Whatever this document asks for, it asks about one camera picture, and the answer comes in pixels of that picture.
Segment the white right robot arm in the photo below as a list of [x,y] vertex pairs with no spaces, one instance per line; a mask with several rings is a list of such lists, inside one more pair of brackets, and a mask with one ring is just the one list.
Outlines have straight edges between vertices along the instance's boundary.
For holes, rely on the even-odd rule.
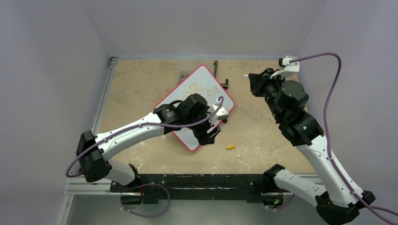
[[303,85],[273,73],[272,68],[267,68],[260,74],[249,74],[250,91],[265,99],[282,135],[304,155],[322,183],[310,182],[276,164],[264,172],[262,192],[287,190],[314,206],[330,225],[352,222],[362,208],[374,202],[374,194],[360,188],[335,154],[327,150],[324,131],[305,111],[309,96]]

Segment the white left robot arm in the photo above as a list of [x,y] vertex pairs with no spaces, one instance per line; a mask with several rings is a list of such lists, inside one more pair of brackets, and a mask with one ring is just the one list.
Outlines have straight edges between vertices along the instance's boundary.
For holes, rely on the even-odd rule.
[[115,130],[96,135],[92,131],[82,133],[76,151],[79,175],[89,183],[108,179],[129,192],[136,191],[141,179],[137,168],[112,158],[135,144],[183,128],[193,132],[199,145],[214,144],[221,131],[218,122],[229,116],[223,100],[220,96],[214,105],[208,105],[200,94],[191,94],[185,100],[161,104],[145,117]]

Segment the red framed whiteboard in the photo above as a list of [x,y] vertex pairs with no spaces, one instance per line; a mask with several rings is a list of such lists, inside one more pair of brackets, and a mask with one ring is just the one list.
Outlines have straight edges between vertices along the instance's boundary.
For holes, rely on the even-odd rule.
[[[219,96],[224,97],[223,106],[229,112],[235,107],[232,97],[221,86],[213,73],[206,65],[200,65],[194,69],[185,79],[183,79],[171,92],[169,92],[154,108],[161,104],[169,104],[173,100],[185,100],[191,94],[200,94],[207,101],[208,105],[215,105]],[[194,137],[192,130],[183,128],[175,131],[173,134],[183,143],[190,151],[195,151],[200,147],[197,139]]]

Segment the yellow marker cap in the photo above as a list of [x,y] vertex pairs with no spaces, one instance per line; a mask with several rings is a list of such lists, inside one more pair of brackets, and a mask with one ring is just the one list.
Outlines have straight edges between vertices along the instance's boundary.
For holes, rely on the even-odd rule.
[[232,150],[232,149],[234,149],[235,147],[236,147],[235,145],[227,146],[227,147],[226,147],[226,150]]

